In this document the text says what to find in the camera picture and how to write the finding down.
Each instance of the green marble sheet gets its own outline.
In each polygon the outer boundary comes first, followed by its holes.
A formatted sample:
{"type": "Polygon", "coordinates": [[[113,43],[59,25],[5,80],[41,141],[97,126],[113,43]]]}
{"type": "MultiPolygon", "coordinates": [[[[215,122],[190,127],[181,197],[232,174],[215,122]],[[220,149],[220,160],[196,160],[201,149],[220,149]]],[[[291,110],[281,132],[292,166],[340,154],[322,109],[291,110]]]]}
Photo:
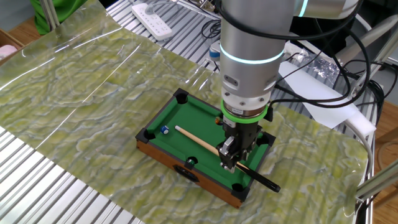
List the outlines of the green marble sheet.
{"type": "Polygon", "coordinates": [[[277,136],[237,210],[136,149],[134,136],[178,88],[220,104],[213,73],[121,28],[89,0],[0,67],[0,126],[150,223],[351,223],[366,151],[283,106],[277,136]]]}

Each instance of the pool cue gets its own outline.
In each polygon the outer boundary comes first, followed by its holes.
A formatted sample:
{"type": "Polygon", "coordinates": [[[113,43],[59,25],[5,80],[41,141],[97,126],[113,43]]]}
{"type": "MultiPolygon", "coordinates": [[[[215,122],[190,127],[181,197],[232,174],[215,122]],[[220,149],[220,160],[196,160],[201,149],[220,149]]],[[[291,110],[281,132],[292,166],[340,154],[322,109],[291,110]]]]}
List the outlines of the pool cue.
{"type": "MultiPolygon", "coordinates": [[[[216,156],[218,156],[218,150],[215,147],[213,147],[212,145],[210,145],[207,142],[205,142],[204,140],[194,136],[193,134],[191,134],[188,131],[184,130],[180,126],[175,126],[175,129],[177,131],[181,132],[186,137],[188,137],[191,140],[195,141],[199,145],[203,146],[204,148],[206,148],[207,150],[209,150],[210,152],[212,152],[216,156]]],[[[256,181],[260,182],[262,185],[268,187],[272,191],[275,191],[275,192],[279,192],[280,191],[280,187],[277,184],[273,183],[271,180],[263,177],[262,175],[260,175],[256,171],[248,168],[247,166],[243,165],[242,163],[237,162],[236,163],[236,167],[238,169],[240,169],[242,172],[244,172],[245,174],[247,174],[250,177],[252,177],[254,180],[256,180],[256,181]]]]}

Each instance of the billiard ball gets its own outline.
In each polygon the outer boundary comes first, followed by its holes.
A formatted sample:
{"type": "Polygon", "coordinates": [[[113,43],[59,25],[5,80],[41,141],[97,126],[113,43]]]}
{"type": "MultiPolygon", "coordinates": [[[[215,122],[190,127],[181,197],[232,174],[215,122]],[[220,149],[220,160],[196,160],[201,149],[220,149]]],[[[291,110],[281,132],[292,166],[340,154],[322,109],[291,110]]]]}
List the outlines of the billiard ball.
{"type": "Polygon", "coordinates": [[[166,125],[162,126],[161,129],[160,129],[160,132],[162,134],[167,134],[167,133],[169,133],[169,128],[166,125]]]}

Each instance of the mini pool table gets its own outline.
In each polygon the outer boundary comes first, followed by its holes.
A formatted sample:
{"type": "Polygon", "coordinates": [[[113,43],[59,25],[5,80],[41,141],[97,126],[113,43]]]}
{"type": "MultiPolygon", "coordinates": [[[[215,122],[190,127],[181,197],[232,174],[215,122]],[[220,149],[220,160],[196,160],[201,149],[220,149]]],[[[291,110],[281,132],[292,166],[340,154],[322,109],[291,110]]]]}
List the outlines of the mini pool table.
{"type": "MultiPolygon", "coordinates": [[[[167,167],[239,208],[250,191],[253,179],[239,169],[232,174],[220,166],[220,158],[175,130],[178,125],[216,147],[225,140],[223,127],[215,119],[222,112],[188,92],[178,89],[166,105],[138,135],[137,147],[167,167]],[[167,126],[169,132],[161,133],[167,126]]],[[[247,161],[241,161],[258,171],[275,137],[261,132],[256,148],[247,161]]]]}

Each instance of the electrical outlet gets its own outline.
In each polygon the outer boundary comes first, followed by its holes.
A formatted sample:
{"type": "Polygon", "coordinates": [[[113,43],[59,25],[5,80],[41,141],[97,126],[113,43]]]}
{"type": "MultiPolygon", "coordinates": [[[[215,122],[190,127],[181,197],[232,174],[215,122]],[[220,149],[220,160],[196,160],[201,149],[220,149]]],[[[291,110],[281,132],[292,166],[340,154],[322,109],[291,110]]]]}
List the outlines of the electrical outlet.
{"type": "Polygon", "coordinates": [[[161,41],[173,36],[171,28],[156,13],[151,15],[145,13],[147,7],[146,3],[137,4],[132,6],[132,13],[156,40],[161,41]]]}

